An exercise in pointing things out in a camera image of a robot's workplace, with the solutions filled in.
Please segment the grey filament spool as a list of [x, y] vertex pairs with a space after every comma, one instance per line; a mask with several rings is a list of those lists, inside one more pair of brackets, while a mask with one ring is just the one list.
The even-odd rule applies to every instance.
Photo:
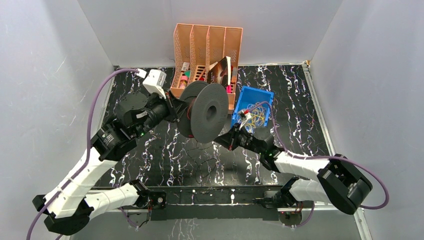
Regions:
[[227, 120], [229, 99], [226, 89], [219, 83], [195, 81], [184, 89], [179, 99], [190, 96], [195, 99], [177, 122], [177, 129], [186, 138], [209, 143], [220, 134]]

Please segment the blue plastic bin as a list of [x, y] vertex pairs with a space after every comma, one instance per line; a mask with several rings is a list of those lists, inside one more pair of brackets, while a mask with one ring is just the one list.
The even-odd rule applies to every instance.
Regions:
[[[252, 109], [261, 102], [268, 102], [272, 105], [274, 99], [274, 93], [272, 91], [266, 91], [250, 86], [243, 86], [239, 94], [236, 108], [231, 116], [231, 126], [235, 123], [241, 123], [238, 111], [242, 109]], [[253, 133], [256, 127], [266, 127], [271, 114], [270, 107], [263, 103], [250, 111], [252, 118], [245, 125], [246, 129]]]

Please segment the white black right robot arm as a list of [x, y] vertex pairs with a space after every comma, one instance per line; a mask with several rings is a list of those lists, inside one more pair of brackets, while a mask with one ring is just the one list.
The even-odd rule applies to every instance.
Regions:
[[266, 127], [249, 133], [245, 128], [233, 126], [214, 141], [228, 150], [241, 147], [259, 154], [259, 161], [267, 170], [293, 175], [277, 192], [253, 200], [265, 208], [295, 207], [313, 201], [332, 204], [352, 215], [373, 189], [355, 165], [340, 160], [342, 155], [311, 159], [294, 154], [275, 145], [274, 136]]

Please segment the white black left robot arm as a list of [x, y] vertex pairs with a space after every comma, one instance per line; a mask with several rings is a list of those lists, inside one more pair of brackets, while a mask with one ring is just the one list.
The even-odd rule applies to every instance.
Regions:
[[188, 106], [186, 100], [171, 92], [164, 96], [140, 92], [126, 95], [117, 104], [115, 115], [88, 141], [84, 155], [57, 188], [34, 197], [36, 210], [46, 215], [44, 224], [48, 231], [70, 236], [109, 210], [152, 206], [156, 193], [139, 180], [92, 196], [88, 192], [105, 172], [137, 146], [139, 138], [162, 121], [178, 122]]

